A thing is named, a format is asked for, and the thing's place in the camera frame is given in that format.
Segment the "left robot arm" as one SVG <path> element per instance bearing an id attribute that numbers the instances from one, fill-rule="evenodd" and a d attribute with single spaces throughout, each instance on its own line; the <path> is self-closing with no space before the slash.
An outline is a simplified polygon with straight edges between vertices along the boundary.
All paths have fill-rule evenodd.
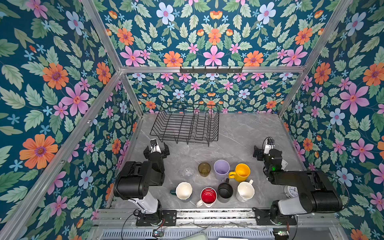
<path id="1" fill-rule="evenodd" d="M 138 220 L 157 226 L 164 220 L 161 202 L 150 193 L 150 186 L 162 186 L 165 180 L 164 158 L 170 155 L 168 145 L 161 149 L 151 144 L 144 150 L 146 161 L 126 162 L 118 173 L 114 195 L 136 206 Z"/>

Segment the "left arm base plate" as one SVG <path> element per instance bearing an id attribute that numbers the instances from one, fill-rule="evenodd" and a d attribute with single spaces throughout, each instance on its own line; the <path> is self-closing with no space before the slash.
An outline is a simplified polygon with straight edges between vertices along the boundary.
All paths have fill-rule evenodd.
<path id="1" fill-rule="evenodd" d="M 168 227 L 175 226 L 177 221 L 176 210 L 161 210 L 154 214 L 143 214 L 141 211 L 137 214 L 137 227 Z"/>

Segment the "dark green mug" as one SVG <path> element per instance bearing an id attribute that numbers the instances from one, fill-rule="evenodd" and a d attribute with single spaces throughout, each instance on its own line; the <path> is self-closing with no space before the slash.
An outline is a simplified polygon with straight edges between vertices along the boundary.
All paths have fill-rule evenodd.
<path id="1" fill-rule="evenodd" d="M 190 183 L 182 182 L 174 190 L 171 190 L 170 194 L 177 196 L 183 202 L 189 202 L 193 194 L 193 187 Z"/>

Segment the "clear plastic cup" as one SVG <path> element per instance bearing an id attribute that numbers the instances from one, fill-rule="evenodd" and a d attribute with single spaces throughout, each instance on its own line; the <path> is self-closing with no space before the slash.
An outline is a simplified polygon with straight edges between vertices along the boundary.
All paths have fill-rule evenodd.
<path id="1" fill-rule="evenodd" d="M 186 167 L 182 170 L 182 177 L 185 180 L 191 180 L 195 175 L 195 170 L 192 167 Z"/>

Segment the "black wire dish rack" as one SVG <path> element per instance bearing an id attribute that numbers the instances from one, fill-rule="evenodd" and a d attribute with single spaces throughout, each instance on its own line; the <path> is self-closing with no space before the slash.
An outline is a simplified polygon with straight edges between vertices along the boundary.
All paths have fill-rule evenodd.
<path id="1" fill-rule="evenodd" d="M 162 103 L 150 135 L 161 142 L 210 145 L 219 139 L 220 109 L 206 104 Z"/>

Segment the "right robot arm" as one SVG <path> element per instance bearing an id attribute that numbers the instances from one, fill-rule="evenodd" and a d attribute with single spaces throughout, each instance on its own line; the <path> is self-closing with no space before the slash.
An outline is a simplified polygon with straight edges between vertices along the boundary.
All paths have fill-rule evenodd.
<path id="1" fill-rule="evenodd" d="M 297 188 L 297 197 L 273 201 L 268 211 L 271 223 L 279 225 L 289 223 L 295 215 L 336 213 L 343 209 L 340 195 L 322 171 L 285 171 L 282 152 L 273 148 L 254 146 L 253 157 L 264 163 L 263 173 L 272 185 Z"/>

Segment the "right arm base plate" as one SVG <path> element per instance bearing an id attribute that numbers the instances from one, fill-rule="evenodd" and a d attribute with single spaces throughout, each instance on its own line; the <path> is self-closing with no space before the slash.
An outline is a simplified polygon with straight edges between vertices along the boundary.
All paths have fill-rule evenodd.
<path id="1" fill-rule="evenodd" d="M 297 218 L 295 215 L 280 215 L 278 210 L 263 210 L 258 208 L 252 208 L 252 211 L 255 214 L 255 219 L 257 222 L 257 225 L 259 226 L 269 226 L 269 225 L 276 225 L 276 226 L 282 226 L 282 225 L 289 225 L 289 226 L 296 226 L 297 225 Z"/>

